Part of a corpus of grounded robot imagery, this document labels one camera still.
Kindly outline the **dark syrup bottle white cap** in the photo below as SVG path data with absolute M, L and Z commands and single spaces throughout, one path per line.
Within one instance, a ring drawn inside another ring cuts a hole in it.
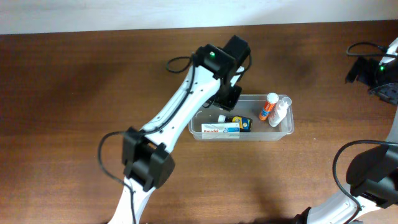
M 251 132 L 252 129 L 252 119 L 244 116 L 218 116 L 219 123 L 238 123 L 239 131 L 244 133 Z

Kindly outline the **white Panadol medicine box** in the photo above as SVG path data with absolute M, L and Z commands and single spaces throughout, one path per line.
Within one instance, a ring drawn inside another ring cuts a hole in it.
M 201 125 L 202 139 L 239 139 L 238 123 L 204 123 Z

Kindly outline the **orange tablet tube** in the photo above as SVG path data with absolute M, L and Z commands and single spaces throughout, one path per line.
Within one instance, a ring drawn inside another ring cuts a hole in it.
M 264 106 L 262 107 L 261 112 L 259 113 L 258 118 L 261 121 L 265 121 L 268 116 L 270 115 L 271 111 L 274 109 L 274 106 L 276 103 L 279 101 L 279 96 L 276 93 L 269 93 L 266 96 L 266 101 L 264 103 Z

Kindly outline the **white spray bottle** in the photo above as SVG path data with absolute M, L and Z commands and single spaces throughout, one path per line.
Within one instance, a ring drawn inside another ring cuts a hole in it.
M 275 104 L 272 113 L 268 117 L 271 127 L 276 127 L 286 117 L 287 110 L 291 104 L 292 100 L 288 96 L 283 97 Z

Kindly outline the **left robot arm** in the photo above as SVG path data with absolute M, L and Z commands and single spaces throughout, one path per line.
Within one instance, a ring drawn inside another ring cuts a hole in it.
M 111 223 L 138 223 L 154 190 L 164 185 L 174 170 L 171 153 L 182 131 L 204 105 L 231 111 L 241 87 L 236 85 L 251 60 L 249 44 L 234 35 L 224 47 L 199 47 L 189 56 L 180 88 L 162 110 L 140 130 L 122 132 L 123 192 Z

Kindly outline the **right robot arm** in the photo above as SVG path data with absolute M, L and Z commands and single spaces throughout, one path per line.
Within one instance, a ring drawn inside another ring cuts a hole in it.
M 369 87 L 370 94 L 397 104 L 395 55 L 381 61 L 359 57 L 345 80 L 357 80 Z M 342 146 L 333 159 L 333 174 L 342 152 L 361 144 L 370 144 L 372 149 L 352 160 L 346 172 L 346 185 L 334 176 L 339 191 L 321 205 L 296 215 L 293 223 L 357 223 L 361 215 L 397 204 L 397 121 L 385 141 L 357 140 Z

